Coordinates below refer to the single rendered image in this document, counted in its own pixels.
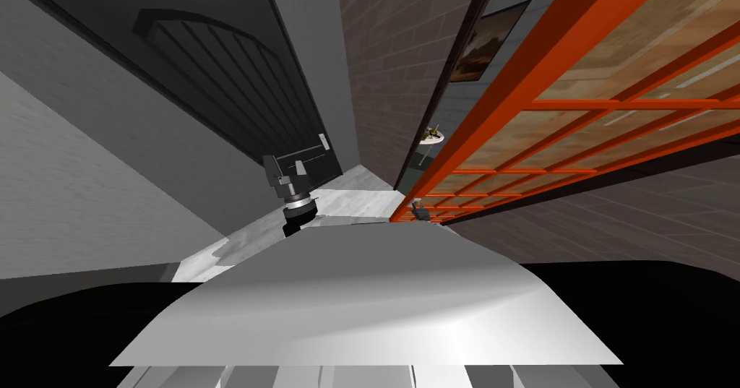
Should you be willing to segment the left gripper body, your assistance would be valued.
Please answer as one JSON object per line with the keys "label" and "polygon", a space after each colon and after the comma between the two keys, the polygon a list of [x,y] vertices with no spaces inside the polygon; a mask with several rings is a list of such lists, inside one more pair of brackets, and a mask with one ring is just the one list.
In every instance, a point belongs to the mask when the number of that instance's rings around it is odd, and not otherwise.
{"label": "left gripper body", "polygon": [[[267,180],[280,198],[287,199],[297,194],[308,194],[319,185],[320,176],[323,174],[320,168],[315,168],[319,158],[325,156],[327,150],[321,145],[309,147],[287,155],[275,157],[264,155],[262,157]],[[295,162],[304,162],[307,175],[297,176]]]}

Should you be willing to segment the small white table with plant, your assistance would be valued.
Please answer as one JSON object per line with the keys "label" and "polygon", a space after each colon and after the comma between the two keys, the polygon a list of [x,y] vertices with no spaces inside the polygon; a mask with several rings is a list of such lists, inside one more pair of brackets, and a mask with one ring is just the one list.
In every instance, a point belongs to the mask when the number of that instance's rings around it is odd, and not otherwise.
{"label": "small white table with plant", "polygon": [[425,153],[423,154],[422,158],[420,159],[418,166],[422,166],[424,160],[428,156],[429,152],[433,148],[434,145],[441,143],[444,140],[444,134],[439,131],[439,126],[430,127],[428,126],[424,133],[422,134],[421,141],[419,142],[420,146],[427,146],[427,149]]}

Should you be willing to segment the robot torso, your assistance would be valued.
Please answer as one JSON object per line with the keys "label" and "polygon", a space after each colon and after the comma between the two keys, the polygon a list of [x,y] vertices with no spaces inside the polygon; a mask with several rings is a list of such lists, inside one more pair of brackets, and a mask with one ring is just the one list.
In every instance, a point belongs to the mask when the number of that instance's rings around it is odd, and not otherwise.
{"label": "robot torso", "polygon": [[166,306],[115,366],[616,365],[517,262],[428,222],[305,228]]}

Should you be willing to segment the dark grey panelled door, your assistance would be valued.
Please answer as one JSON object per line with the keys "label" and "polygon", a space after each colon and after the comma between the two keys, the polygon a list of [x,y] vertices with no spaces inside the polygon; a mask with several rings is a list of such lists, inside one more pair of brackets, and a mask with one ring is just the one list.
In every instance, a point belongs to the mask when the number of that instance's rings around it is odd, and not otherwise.
{"label": "dark grey panelled door", "polygon": [[275,0],[33,1],[255,163],[325,134],[342,173]]}

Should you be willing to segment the orange glazed door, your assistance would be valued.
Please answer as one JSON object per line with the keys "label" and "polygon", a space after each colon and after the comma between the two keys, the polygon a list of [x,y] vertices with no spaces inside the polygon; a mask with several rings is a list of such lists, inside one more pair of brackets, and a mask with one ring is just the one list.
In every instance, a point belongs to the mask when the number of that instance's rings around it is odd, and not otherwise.
{"label": "orange glazed door", "polygon": [[740,134],[740,0],[554,0],[391,216],[513,208]]}

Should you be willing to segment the dark framed wall picture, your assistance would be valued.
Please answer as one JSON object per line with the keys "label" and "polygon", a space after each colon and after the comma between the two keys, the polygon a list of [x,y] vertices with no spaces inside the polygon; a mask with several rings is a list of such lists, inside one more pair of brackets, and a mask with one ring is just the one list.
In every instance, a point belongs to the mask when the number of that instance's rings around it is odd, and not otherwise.
{"label": "dark framed wall picture", "polygon": [[475,24],[449,81],[456,83],[480,80],[529,3],[530,0],[522,1],[482,16]]}

